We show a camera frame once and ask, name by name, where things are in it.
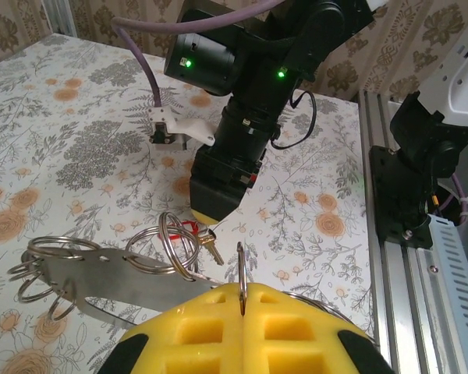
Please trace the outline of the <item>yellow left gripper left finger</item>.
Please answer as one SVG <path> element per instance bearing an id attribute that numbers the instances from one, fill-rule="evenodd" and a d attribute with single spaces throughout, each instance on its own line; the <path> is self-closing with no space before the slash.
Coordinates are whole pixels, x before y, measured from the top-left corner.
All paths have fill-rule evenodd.
<path id="1" fill-rule="evenodd" d="M 126 331 L 102 373 L 241 373 L 239 287 L 225 284 Z"/>

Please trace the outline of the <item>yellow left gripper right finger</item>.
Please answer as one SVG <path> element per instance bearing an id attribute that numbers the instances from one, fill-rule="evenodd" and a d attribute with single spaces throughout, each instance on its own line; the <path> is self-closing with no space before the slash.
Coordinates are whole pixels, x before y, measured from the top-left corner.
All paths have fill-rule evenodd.
<path id="1" fill-rule="evenodd" d="M 392 373 L 350 322 L 263 284 L 247 287 L 245 373 Z"/>

